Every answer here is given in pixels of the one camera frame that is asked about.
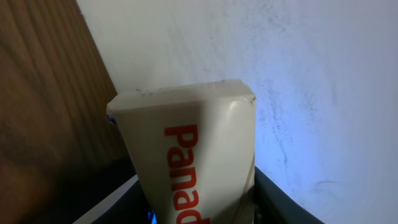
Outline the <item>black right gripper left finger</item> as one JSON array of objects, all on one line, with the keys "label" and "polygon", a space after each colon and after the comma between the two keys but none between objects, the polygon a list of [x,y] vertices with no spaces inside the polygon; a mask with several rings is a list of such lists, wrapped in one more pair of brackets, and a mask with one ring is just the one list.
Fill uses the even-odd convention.
[{"label": "black right gripper left finger", "polygon": [[89,209],[73,224],[155,223],[137,175],[134,175]]}]

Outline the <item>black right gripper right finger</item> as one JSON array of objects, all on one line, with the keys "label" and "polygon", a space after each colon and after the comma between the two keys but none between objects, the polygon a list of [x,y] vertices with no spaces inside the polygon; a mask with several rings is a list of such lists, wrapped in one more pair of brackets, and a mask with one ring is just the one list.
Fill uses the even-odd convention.
[{"label": "black right gripper right finger", "polygon": [[254,204],[254,224],[323,224],[257,167],[254,174]]}]

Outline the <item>white Panadol box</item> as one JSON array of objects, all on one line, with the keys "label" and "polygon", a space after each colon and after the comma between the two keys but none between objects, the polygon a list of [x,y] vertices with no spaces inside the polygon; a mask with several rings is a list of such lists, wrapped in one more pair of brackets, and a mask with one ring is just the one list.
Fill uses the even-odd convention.
[{"label": "white Panadol box", "polygon": [[252,223],[256,98],[241,80],[118,94],[107,105],[158,223]]}]

